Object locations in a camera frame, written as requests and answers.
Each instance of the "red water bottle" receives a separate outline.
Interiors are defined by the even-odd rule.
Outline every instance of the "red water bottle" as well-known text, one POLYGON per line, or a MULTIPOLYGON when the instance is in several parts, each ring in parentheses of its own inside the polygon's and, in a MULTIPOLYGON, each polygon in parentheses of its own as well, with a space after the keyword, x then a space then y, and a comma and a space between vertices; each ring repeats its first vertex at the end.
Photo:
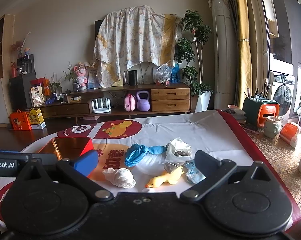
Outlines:
POLYGON ((11 67, 12 67, 12 78, 17 77, 16 63, 12 62, 11 67))

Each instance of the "yellow curtain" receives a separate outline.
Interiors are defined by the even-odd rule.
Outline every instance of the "yellow curtain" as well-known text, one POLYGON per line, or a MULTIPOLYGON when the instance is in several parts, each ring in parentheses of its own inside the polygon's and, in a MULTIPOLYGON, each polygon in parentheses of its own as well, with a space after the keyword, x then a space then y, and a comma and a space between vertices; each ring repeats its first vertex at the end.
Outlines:
POLYGON ((237 0, 239 24, 238 24, 238 39, 239 39, 239 88, 238 88, 238 106, 243 107, 244 92, 247 88, 252 91, 252 62, 249 49, 249 13, 247 8, 247 0, 237 0))

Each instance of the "wooden drawer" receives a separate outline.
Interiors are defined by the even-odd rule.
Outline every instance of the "wooden drawer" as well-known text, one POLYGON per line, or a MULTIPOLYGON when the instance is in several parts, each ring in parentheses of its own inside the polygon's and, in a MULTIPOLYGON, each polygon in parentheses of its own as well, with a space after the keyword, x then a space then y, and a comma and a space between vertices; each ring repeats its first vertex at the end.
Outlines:
POLYGON ((189 99, 181 100, 155 100, 152 101, 152 111, 181 111, 187 112, 190 108, 189 99))
POLYGON ((90 114, 89 105, 83 104, 65 104, 58 106, 41 107, 43 117, 54 117, 54 116, 70 116, 79 114, 90 114))
POLYGON ((90 114, 90 111, 89 111, 88 104, 67 104, 67 105, 58 106, 56 109, 56 114, 57 115, 90 114))
POLYGON ((189 99, 189 88, 166 88, 166 89, 152 89, 153 100, 174 100, 174 99, 189 99))

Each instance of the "pink stuffed toy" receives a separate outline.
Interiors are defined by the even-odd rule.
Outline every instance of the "pink stuffed toy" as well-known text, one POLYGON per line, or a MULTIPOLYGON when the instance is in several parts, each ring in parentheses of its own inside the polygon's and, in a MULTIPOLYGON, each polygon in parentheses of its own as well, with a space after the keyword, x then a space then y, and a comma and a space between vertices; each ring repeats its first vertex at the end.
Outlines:
POLYGON ((89 66, 89 63, 88 62, 85 62, 85 63, 78 62, 78 65, 79 65, 79 67, 78 66, 74 67, 74 71, 75 71, 76 75, 78 76, 77 81, 81 85, 82 90, 85 90, 85 89, 87 89, 87 87, 86 87, 87 78, 85 77, 85 75, 86 75, 86 70, 87 70, 87 67, 89 66))

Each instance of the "wooden floor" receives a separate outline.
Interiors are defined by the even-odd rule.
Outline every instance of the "wooden floor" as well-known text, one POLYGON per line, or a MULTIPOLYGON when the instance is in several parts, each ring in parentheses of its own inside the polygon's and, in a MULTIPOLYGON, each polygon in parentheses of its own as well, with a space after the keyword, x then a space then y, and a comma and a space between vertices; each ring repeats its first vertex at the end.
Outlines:
MULTIPOLYGON (((91 124, 94 122, 99 121, 78 120, 79 124, 91 124)), ((45 123, 46 128, 43 130, 14 131, 0 128, 0 150, 21 151, 42 137, 76 125, 74 118, 46 119, 45 123)))

